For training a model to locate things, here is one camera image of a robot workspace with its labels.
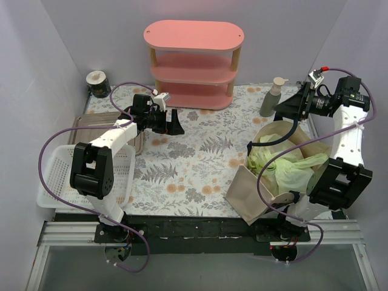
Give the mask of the green plastic grocery bag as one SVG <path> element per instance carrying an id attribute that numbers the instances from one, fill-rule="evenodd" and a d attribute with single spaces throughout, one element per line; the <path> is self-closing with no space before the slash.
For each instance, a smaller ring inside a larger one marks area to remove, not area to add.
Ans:
<path id="1" fill-rule="evenodd" d="M 253 147 L 247 157 L 247 168 L 258 176 L 269 160 L 294 146 L 294 143 L 286 140 L 277 145 Z M 300 149 L 295 149 L 272 162 L 264 171 L 261 181 L 274 196 L 290 190 L 304 193 L 314 174 L 313 170 L 327 159 L 325 153 L 304 156 Z"/>

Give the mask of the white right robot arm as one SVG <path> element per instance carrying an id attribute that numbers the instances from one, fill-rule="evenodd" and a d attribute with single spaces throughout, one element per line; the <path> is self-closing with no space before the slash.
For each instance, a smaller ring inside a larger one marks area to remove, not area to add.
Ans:
<path id="1" fill-rule="evenodd" d="M 323 95 L 305 82 L 275 107 L 280 116 L 297 121 L 310 114 L 331 117 L 336 131 L 330 156 L 310 178 L 306 195 L 287 208 L 286 219 L 275 224 L 278 239 L 290 240 L 296 226 L 305 226 L 323 212 L 348 209 L 371 182 L 372 171 L 365 168 L 361 154 L 361 123 L 367 118 L 370 98 L 360 93 L 360 85 L 357 77 L 342 77 L 334 94 Z"/>

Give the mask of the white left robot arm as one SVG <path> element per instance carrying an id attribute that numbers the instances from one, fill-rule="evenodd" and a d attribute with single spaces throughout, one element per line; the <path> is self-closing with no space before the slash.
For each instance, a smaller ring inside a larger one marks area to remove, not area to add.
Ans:
<path id="1" fill-rule="evenodd" d="M 162 135 L 184 134 L 177 109 L 147 109 L 132 117 L 125 112 L 112 129 L 89 143 L 78 143 L 73 151 L 70 186 L 91 202 L 100 221 L 109 225 L 109 237 L 118 243 L 128 238 L 129 228 L 121 222 L 124 211 L 111 194 L 114 184 L 113 158 L 145 129 Z"/>

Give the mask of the beige canvas tote bag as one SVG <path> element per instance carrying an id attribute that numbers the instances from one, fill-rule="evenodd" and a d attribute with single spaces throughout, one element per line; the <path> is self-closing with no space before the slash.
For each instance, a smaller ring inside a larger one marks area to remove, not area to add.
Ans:
<path id="1" fill-rule="evenodd" d="M 265 169 L 259 184 L 257 181 L 270 159 L 307 141 L 310 138 L 297 127 L 291 137 L 277 145 L 253 147 L 239 166 L 226 200 L 248 225 L 271 211 L 260 195 L 274 207 L 292 203 L 291 191 L 306 195 L 310 178 L 330 156 L 331 146 L 322 142 L 305 145 L 279 157 Z"/>

